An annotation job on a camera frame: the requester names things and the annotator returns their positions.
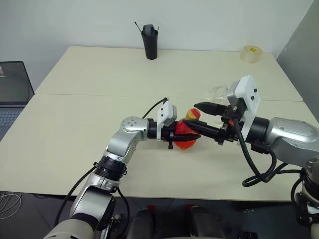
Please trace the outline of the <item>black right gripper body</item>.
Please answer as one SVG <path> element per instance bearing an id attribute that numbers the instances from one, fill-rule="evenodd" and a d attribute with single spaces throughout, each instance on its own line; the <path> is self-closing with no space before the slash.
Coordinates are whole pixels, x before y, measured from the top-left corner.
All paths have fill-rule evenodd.
<path id="1" fill-rule="evenodd" d="M 221 116 L 222 127 L 219 129 L 218 137 L 215 141 L 222 145 L 224 141 L 233 142 L 238 139 L 235 130 L 235 119 L 238 121 L 239 129 L 242 128 L 241 118 L 246 110 L 246 104 L 242 98 L 238 99 L 235 106 L 221 106 L 217 111 Z"/>

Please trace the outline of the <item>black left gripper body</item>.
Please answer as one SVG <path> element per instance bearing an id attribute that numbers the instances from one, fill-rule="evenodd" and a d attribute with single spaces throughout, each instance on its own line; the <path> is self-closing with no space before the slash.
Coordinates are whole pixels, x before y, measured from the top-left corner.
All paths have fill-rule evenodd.
<path id="1" fill-rule="evenodd" d="M 178 136 L 176 134 L 176 122 L 173 122 L 169 126 L 164 126 L 161 129 L 161 140 L 164 142 L 168 142 L 168 149 L 173 149 L 173 142 L 178 140 Z"/>

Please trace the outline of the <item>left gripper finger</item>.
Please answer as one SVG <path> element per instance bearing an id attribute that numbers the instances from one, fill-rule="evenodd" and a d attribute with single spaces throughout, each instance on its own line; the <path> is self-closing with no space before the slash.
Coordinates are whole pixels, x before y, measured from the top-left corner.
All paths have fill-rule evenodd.
<path id="1" fill-rule="evenodd" d="M 186 142 L 186 141 L 193 141 L 197 140 L 201 137 L 199 134 L 176 134 L 175 141 L 178 142 Z"/>

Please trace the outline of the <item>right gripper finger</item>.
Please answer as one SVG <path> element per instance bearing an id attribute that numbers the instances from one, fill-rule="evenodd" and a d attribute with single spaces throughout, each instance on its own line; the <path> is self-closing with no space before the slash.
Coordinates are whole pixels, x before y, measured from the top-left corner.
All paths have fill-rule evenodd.
<path id="1" fill-rule="evenodd" d="M 219 139 L 220 129 L 210 126 L 207 123 L 199 120 L 186 120 L 185 124 L 192 129 L 193 131 L 197 132 L 200 135 L 212 138 L 212 139 Z"/>
<path id="2" fill-rule="evenodd" d="M 201 102 L 194 105 L 198 110 L 213 116 L 222 116 L 227 106 L 212 102 Z"/>

